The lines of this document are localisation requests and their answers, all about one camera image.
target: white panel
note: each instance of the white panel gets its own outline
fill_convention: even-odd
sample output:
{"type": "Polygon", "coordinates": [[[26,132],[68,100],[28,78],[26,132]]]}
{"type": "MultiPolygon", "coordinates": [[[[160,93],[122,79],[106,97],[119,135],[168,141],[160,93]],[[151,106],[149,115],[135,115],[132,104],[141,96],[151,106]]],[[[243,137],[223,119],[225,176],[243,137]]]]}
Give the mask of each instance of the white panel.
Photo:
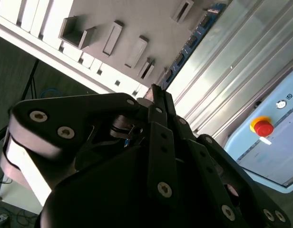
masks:
{"type": "MultiPolygon", "coordinates": [[[[7,176],[4,176],[3,181],[8,180],[7,176]]],[[[23,187],[17,182],[13,181],[11,184],[2,184],[0,186],[0,197],[3,198],[3,202],[30,211],[35,214],[39,214],[42,211],[42,206],[32,190],[23,187]]]]}
{"type": "Polygon", "coordinates": [[[69,17],[73,0],[54,0],[49,11],[43,34],[43,41],[55,49],[59,49],[61,40],[58,38],[64,18],[69,17]]]}
{"type": "Polygon", "coordinates": [[[36,14],[33,19],[33,23],[31,26],[30,33],[34,35],[35,37],[39,37],[39,34],[41,32],[42,24],[47,12],[49,0],[39,0],[38,7],[36,14]]]}
{"type": "Polygon", "coordinates": [[[22,0],[0,0],[0,16],[17,24],[22,0]]]}
{"type": "Polygon", "coordinates": [[[21,28],[27,32],[30,32],[31,26],[36,15],[39,0],[27,0],[25,9],[23,12],[23,18],[21,28]]]}
{"type": "Polygon", "coordinates": [[[91,55],[83,52],[81,58],[83,59],[83,62],[82,62],[82,65],[87,67],[87,68],[90,68],[91,65],[93,64],[93,61],[94,61],[94,57],[92,57],[91,55]]]}
{"type": "Polygon", "coordinates": [[[63,44],[64,49],[63,49],[63,54],[67,55],[68,57],[70,57],[71,59],[75,60],[76,62],[79,61],[81,55],[82,55],[82,50],[78,50],[77,48],[75,48],[74,46],[71,46],[68,43],[64,43],[63,44]]]}

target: blue circuit board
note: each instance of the blue circuit board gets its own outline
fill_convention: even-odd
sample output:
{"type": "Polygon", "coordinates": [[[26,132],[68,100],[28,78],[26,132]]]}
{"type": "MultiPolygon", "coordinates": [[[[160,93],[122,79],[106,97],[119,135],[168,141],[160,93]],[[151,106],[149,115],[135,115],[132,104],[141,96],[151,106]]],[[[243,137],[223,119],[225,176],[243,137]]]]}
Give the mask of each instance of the blue circuit board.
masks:
{"type": "Polygon", "coordinates": [[[225,8],[226,4],[217,3],[207,10],[205,16],[192,33],[185,46],[181,49],[171,67],[165,72],[164,78],[159,84],[162,89],[166,90],[169,87],[185,62],[189,59],[225,8]]]}

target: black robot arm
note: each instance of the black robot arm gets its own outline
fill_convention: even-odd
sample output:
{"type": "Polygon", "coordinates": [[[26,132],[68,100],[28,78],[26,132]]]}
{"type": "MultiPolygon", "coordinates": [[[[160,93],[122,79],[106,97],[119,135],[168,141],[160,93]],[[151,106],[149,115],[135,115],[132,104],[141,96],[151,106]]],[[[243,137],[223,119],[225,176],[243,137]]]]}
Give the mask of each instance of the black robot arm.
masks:
{"type": "Polygon", "coordinates": [[[285,213],[172,97],[127,94],[18,103],[1,167],[42,205],[36,227],[289,228],[285,213]]]}

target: bolt head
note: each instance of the bolt head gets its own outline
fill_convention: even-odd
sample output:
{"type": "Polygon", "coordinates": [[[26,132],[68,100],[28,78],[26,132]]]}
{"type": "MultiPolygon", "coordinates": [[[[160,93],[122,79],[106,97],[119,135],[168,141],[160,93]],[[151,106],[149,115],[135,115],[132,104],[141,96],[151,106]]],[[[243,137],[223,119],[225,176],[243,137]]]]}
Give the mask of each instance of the bolt head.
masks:
{"type": "Polygon", "coordinates": [[[70,127],[63,126],[58,129],[58,136],[64,139],[72,139],[75,137],[75,132],[70,127]]]}
{"type": "Polygon", "coordinates": [[[157,189],[159,193],[165,198],[170,198],[172,196],[172,189],[165,182],[159,182],[157,185],[157,189]]]}
{"type": "Polygon", "coordinates": [[[158,111],[159,113],[162,113],[162,110],[160,108],[156,108],[156,111],[158,111]]]}
{"type": "Polygon", "coordinates": [[[48,117],[44,112],[41,111],[33,111],[29,114],[31,120],[41,123],[47,121],[48,117]]]}
{"type": "Polygon", "coordinates": [[[179,121],[183,124],[186,125],[186,121],[183,118],[180,118],[179,121]]]}
{"type": "Polygon", "coordinates": [[[127,102],[130,104],[130,105],[134,105],[134,101],[130,100],[130,99],[127,99],[127,102]]]}
{"type": "Polygon", "coordinates": [[[210,139],[209,137],[206,137],[206,141],[207,141],[208,143],[212,143],[212,139],[210,139]]]}

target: rectangular cutout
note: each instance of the rectangular cutout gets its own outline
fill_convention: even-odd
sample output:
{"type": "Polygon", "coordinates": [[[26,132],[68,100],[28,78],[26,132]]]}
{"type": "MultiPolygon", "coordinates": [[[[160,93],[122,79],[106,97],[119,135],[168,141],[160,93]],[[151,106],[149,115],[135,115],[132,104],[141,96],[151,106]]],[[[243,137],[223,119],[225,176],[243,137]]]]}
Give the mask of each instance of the rectangular cutout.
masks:
{"type": "Polygon", "coordinates": [[[191,36],[190,39],[188,40],[187,42],[187,45],[190,47],[190,48],[193,48],[194,45],[196,44],[197,42],[197,37],[196,36],[191,36]]]}
{"type": "Polygon", "coordinates": [[[153,69],[154,69],[154,64],[155,64],[155,62],[152,61],[150,58],[148,58],[146,63],[141,68],[138,76],[141,79],[148,78],[150,76],[150,74],[152,73],[153,69]]]}
{"type": "Polygon", "coordinates": [[[179,55],[176,58],[176,64],[177,66],[180,66],[184,62],[185,56],[183,53],[179,53],[179,55]]]}
{"type": "Polygon", "coordinates": [[[206,25],[208,24],[210,20],[210,17],[209,16],[205,16],[202,21],[200,22],[200,26],[203,27],[203,28],[206,28],[206,25]]]}
{"type": "Polygon", "coordinates": [[[26,32],[30,32],[34,17],[37,12],[39,0],[27,0],[25,9],[23,12],[21,28],[26,32]]]}
{"type": "Polygon", "coordinates": [[[165,79],[166,79],[166,82],[170,82],[172,80],[172,77],[173,77],[173,71],[172,70],[169,70],[167,73],[166,73],[166,76],[165,76],[165,79]]]}
{"type": "Polygon", "coordinates": [[[193,3],[194,2],[192,0],[182,0],[171,19],[176,21],[177,23],[183,22],[189,10],[193,6],[193,3]]]}
{"type": "Polygon", "coordinates": [[[120,33],[123,28],[123,23],[120,21],[114,21],[112,27],[109,30],[107,41],[103,48],[103,53],[107,56],[110,56],[113,52],[113,49],[118,41],[118,38],[120,36],[120,33]]]}
{"type": "Polygon", "coordinates": [[[129,68],[135,68],[137,62],[141,58],[147,47],[148,39],[140,36],[134,47],[131,47],[131,53],[127,57],[125,65],[129,68]]]}

